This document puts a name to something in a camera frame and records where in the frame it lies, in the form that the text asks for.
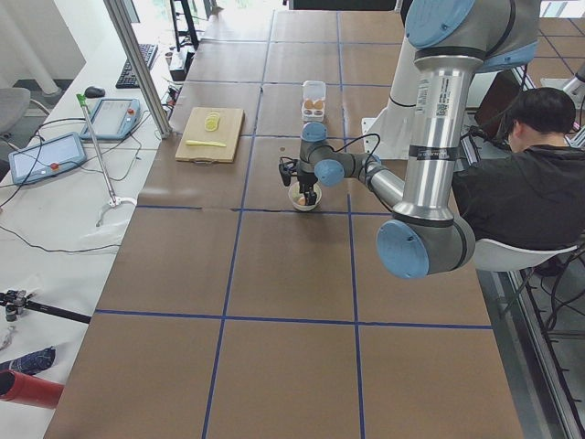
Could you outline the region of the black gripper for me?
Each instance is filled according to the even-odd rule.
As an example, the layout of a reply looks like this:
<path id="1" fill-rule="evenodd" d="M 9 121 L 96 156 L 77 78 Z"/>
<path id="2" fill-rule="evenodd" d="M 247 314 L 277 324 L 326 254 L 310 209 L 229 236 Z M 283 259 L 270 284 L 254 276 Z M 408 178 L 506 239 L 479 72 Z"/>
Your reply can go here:
<path id="1" fill-rule="evenodd" d="M 315 206 L 317 204 L 318 193 L 317 189 L 318 178 L 314 173 L 314 168 L 310 163 L 304 162 L 298 159 L 297 164 L 297 180 L 299 183 L 299 197 L 305 197 L 306 193 L 306 205 Z"/>

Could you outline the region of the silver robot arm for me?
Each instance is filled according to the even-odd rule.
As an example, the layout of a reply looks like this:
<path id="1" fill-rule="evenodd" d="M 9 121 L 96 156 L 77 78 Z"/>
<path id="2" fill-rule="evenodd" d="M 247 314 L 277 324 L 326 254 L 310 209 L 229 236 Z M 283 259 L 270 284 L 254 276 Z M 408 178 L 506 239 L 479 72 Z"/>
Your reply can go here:
<path id="1" fill-rule="evenodd" d="M 416 69 L 406 175 L 372 154 L 338 152 L 307 123 L 292 171 L 308 204 L 314 187 L 360 180 L 392 217 L 377 234 L 385 268 L 403 279 L 446 273 L 473 256 L 469 224 L 449 207 L 468 91 L 478 73 L 527 64 L 537 48 L 537 1 L 414 1 L 406 9 L 407 64 Z"/>

